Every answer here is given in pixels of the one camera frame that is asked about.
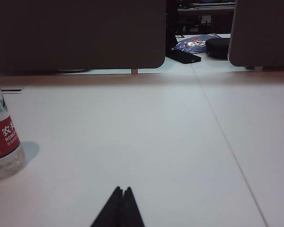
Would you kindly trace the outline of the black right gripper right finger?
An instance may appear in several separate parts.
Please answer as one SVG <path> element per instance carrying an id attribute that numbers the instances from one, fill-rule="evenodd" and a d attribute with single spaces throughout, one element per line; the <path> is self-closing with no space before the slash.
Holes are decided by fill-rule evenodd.
<path id="1" fill-rule="evenodd" d="M 119 226 L 120 227 L 145 226 L 131 187 L 128 187 L 125 190 L 121 200 Z"/>

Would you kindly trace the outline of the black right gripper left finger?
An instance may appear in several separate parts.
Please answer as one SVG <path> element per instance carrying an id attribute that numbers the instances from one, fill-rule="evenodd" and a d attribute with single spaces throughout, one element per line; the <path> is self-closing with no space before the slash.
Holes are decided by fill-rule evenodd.
<path id="1" fill-rule="evenodd" d="M 118 186 L 99 212 L 91 227 L 118 227 L 120 206 L 123 199 L 123 190 Z"/>

